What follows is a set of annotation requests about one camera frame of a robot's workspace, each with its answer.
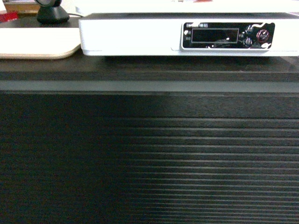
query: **webcam stand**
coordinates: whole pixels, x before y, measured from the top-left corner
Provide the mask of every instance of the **webcam stand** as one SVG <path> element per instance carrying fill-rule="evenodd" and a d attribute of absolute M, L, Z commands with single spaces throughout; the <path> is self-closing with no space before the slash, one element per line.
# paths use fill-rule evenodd
<path fill-rule="evenodd" d="M 57 24 L 67 22 L 70 16 L 61 6 L 41 7 L 37 14 L 37 21 L 42 24 Z"/>

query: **white tray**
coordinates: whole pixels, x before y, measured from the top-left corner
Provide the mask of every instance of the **white tray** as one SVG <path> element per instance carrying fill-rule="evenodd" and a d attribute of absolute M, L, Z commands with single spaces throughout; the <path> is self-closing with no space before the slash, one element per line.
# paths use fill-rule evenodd
<path fill-rule="evenodd" d="M 79 28 L 1 28 L 0 58 L 61 59 L 80 48 Z"/>

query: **knob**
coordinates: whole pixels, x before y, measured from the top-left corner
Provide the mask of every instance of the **knob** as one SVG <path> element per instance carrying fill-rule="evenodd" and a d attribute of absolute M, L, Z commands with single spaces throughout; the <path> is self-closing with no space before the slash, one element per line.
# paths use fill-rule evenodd
<path fill-rule="evenodd" d="M 269 31 L 266 29 L 261 29 L 258 31 L 256 37 L 260 43 L 265 43 L 269 39 Z"/>
<path fill-rule="evenodd" d="M 247 37 L 244 41 L 243 41 L 243 45 L 246 48 L 250 48 L 252 46 L 252 39 Z"/>
<path fill-rule="evenodd" d="M 252 25 L 249 25 L 249 26 L 246 27 L 245 32 L 247 34 L 252 34 L 253 30 L 254 30 L 254 27 Z"/>

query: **dark wooden cabinet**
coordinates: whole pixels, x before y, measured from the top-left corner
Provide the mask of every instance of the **dark wooden cabinet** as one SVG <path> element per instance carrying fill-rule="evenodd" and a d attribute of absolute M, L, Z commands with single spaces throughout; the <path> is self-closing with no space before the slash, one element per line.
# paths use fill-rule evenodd
<path fill-rule="evenodd" d="M 298 77 L 296 57 L 0 60 L 0 223 L 298 224 Z"/>

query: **black webcam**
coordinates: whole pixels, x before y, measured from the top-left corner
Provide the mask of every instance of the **black webcam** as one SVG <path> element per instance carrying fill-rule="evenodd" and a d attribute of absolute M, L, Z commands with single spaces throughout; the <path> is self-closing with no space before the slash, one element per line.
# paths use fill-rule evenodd
<path fill-rule="evenodd" d="M 62 0 L 35 0 L 41 8 L 37 13 L 37 21 L 42 24 L 67 22 L 68 13 L 60 6 Z"/>

